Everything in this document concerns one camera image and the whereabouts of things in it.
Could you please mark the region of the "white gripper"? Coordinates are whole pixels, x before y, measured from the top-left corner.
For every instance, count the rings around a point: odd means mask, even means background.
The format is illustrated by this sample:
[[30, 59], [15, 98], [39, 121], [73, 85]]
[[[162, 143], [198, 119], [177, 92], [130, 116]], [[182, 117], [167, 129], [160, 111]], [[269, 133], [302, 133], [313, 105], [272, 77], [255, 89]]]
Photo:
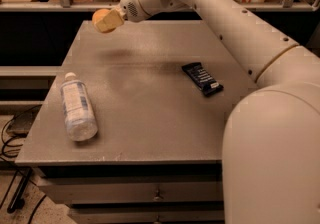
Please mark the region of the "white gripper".
[[104, 21], [108, 27], [108, 31], [112, 32], [119, 26], [124, 24], [124, 16], [131, 22], [140, 22], [147, 19], [147, 14], [144, 12], [139, 0], [121, 0], [119, 9], [108, 9], [109, 13], [105, 16]]

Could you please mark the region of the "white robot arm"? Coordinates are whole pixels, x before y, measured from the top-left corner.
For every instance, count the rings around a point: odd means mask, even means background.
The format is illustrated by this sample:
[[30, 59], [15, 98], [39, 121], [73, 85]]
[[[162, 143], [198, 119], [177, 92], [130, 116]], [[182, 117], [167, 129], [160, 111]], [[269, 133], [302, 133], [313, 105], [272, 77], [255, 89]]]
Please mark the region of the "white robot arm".
[[320, 224], [319, 58], [233, 0], [121, 0], [93, 24], [111, 32], [188, 6], [255, 89], [228, 117], [222, 142], [226, 224]]

